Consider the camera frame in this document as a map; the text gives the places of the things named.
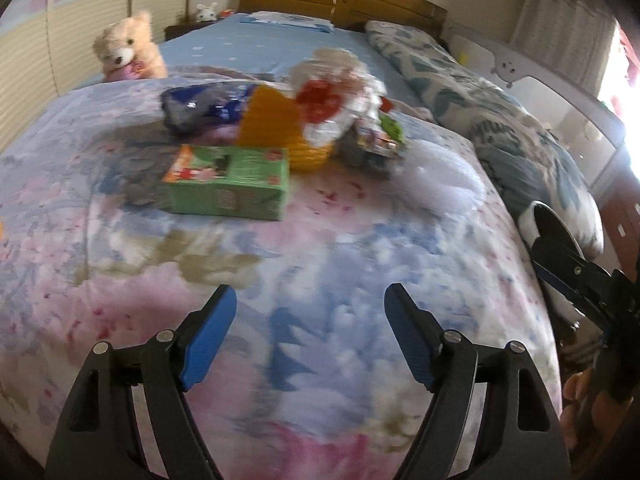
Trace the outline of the person's right hand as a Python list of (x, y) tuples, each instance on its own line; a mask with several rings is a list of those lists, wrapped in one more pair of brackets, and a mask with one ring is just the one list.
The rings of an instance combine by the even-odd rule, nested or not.
[(594, 369), (570, 376), (563, 387), (565, 406), (560, 416), (564, 443), (577, 466), (590, 464), (611, 443), (634, 398), (618, 402), (596, 388)]

